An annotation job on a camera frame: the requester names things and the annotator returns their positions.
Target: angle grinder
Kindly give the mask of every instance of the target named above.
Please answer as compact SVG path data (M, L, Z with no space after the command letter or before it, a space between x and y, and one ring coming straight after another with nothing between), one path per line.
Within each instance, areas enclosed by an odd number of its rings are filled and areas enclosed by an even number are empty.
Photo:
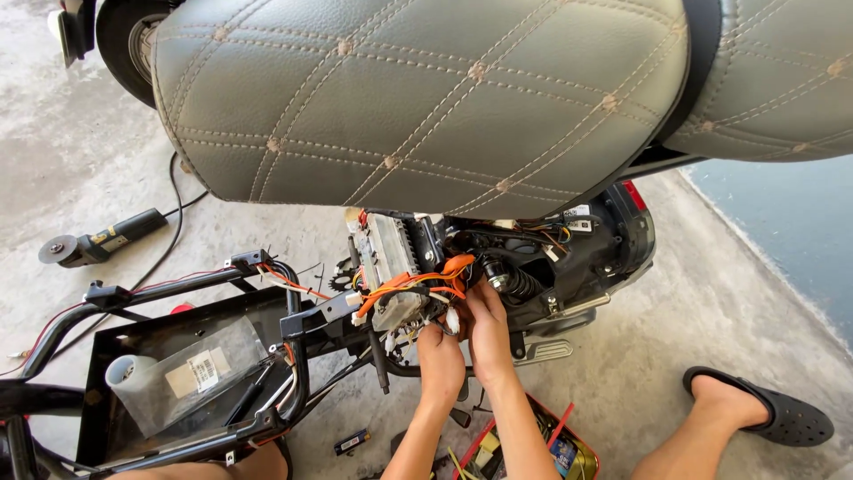
M168 224L169 220L157 208L151 208L93 235L53 238L38 251L38 259L65 268L103 263L117 249Z

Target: red toolbox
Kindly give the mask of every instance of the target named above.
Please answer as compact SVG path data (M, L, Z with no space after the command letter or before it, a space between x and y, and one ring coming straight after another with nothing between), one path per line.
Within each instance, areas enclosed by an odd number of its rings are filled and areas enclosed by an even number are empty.
M557 469L564 478L566 480L595 480L600 466L598 455L566 425L566 420L572 413L575 404L570 404L563 416L558 418L530 394L527 394L527 400L537 418L539 430L543 433L548 448L554 456ZM502 470L502 454L497 451L499 447L500 436L493 418L471 444L465 456L461 458L459 463L462 470L466 471L470 478L500 480L500 478L505 477L506 473ZM453 480L459 478L459 472L454 471Z

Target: plastic bag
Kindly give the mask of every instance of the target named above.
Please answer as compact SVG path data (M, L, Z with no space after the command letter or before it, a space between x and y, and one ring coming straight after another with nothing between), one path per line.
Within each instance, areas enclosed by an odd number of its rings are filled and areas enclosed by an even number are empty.
M243 379L265 357L258 333L243 317L136 372L113 392L148 438Z

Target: red light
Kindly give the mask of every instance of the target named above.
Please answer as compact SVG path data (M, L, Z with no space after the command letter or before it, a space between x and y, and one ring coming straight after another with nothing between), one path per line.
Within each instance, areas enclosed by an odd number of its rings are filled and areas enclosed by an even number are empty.
M646 201L644 201L642 196L640 196L640 192L637 191L637 188L634 186L634 182L625 180L622 182L622 185L625 186L625 189L628 191L628 195L630 195L631 199L634 200L634 204L637 208L640 210L646 210Z

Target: motorcycle seat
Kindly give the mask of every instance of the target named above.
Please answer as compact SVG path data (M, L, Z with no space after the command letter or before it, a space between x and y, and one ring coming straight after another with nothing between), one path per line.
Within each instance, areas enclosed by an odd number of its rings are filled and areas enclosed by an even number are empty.
M188 0L151 54L218 198L536 218L650 143L853 151L849 0Z

